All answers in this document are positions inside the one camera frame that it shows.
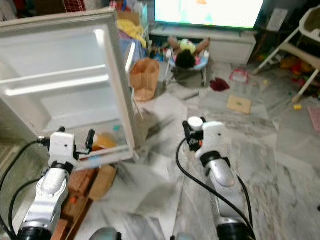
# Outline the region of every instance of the black cable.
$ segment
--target black cable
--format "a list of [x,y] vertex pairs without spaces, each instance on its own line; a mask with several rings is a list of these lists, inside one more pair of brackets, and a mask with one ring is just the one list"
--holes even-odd
[[248,204],[248,212],[249,212],[249,220],[250,220],[250,224],[252,227],[254,227],[254,221],[253,221],[253,218],[252,218],[252,209],[251,209],[251,203],[250,203],[250,198],[249,198],[249,194],[248,194],[248,190],[246,188],[246,185],[245,183],[242,181],[242,179],[237,175],[238,177],[238,180],[243,188],[243,191],[244,191],[244,195],[245,195],[245,199],[246,199],[246,202]]
[[28,187],[29,185],[31,184],[34,184],[36,182],[39,182],[39,180],[41,179],[38,178],[38,179],[34,179],[34,180],[31,180],[31,181],[28,181],[26,182],[25,184],[23,184],[13,195],[12,199],[11,199],[11,203],[10,203],[10,208],[9,208],[9,214],[8,214],[8,219],[9,219],[9,227],[10,227],[10,230],[12,233],[16,234],[15,233],[15,230],[14,230],[14,226],[13,226],[13,221],[12,221],[12,217],[13,217],[13,211],[14,211],[14,206],[15,206],[15,201],[16,201],[16,198],[17,196],[19,195],[19,193],[25,189],[26,187]]
[[[9,165],[9,167],[7,168],[7,170],[4,172],[1,181],[0,181],[0,196],[1,196],[1,190],[2,187],[4,185],[5,179],[8,175],[8,173],[10,172],[11,168],[15,165],[15,163],[17,162],[17,160],[20,158],[20,156],[24,153],[24,151],[29,148],[31,145],[33,144],[38,144],[40,143],[40,140],[35,140],[32,141],[30,143],[28,143],[27,145],[25,145],[20,151],[19,153],[15,156],[15,158],[13,159],[12,163]],[[3,220],[1,213],[0,213],[0,226],[3,228],[3,230],[9,235],[10,239],[15,240],[16,239],[16,234],[14,232],[11,232],[10,229],[8,228],[8,226],[6,225],[5,221]]]
[[196,177],[192,176],[189,172],[187,172],[180,164],[179,161],[179,151],[180,148],[182,146],[182,144],[187,140],[187,138],[184,138],[175,153],[175,161],[176,164],[178,166],[178,168],[181,170],[181,172],[183,172],[184,175],[186,175],[188,178],[190,178],[191,180],[193,180],[194,182],[196,182],[197,184],[199,184],[201,187],[203,187],[204,189],[206,189],[207,191],[209,191],[210,193],[212,193],[213,195],[215,195],[217,198],[221,199],[222,201],[224,201],[226,204],[228,204],[237,214],[240,215],[240,217],[245,221],[247,227],[250,230],[250,235],[251,237],[255,240],[256,236],[254,233],[254,230],[249,222],[249,220],[247,219],[247,217],[235,206],[233,205],[228,199],[226,199],[224,196],[222,196],[221,194],[219,194],[218,192],[216,192],[215,190],[213,190],[211,187],[209,187],[208,185],[204,184],[202,181],[200,181],[199,179],[197,179]]

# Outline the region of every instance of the tv stand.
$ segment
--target tv stand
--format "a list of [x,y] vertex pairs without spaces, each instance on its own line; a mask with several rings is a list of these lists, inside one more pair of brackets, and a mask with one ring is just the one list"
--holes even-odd
[[256,45],[256,39],[253,33],[222,31],[200,27],[157,24],[151,30],[150,35],[174,36],[186,39],[210,38],[210,57],[214,61],[231,64],[247,64]]

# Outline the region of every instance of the child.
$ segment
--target child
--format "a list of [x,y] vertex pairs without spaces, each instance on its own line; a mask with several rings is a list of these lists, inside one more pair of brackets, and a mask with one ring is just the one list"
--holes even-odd
[[175,65],[183,69],[190,69],[200,63],[199,54],[209,47],[210,38],[206,38],[197,46],[188,39],[178,41],[172,36],[168,38],[168,42],[174,51]]

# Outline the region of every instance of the white refrigerator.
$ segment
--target white refrigerator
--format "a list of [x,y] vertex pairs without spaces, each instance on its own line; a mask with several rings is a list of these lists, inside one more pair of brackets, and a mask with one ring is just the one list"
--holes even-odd
[[59,127],[84,148],[90,129],[112,146],[77,169],[133,157],[136,127],[112,8],[0,24],[0,98],[35,136]]

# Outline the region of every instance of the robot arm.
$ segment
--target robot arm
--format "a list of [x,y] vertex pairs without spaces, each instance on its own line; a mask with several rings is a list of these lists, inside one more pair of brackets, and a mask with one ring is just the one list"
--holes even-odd
[[[242,184],[224,153],[223,123],[191,117],[182,125],[189,149],[195,152],[195,157],[206,169],[208,185],[244,213]],[[219,239],[255,239],[252,228],[229,204],[216,196],[212,198],[212,213]]]
[[92,150],[94,130],[90,130],[86,149],[77,151],[75,136],[61,131],[48,139],[49,167],[36,185],[35,199],[19,229],[19,240],[50,240],[61,215],[61,206],[68,196],[68,181],[80,154]]

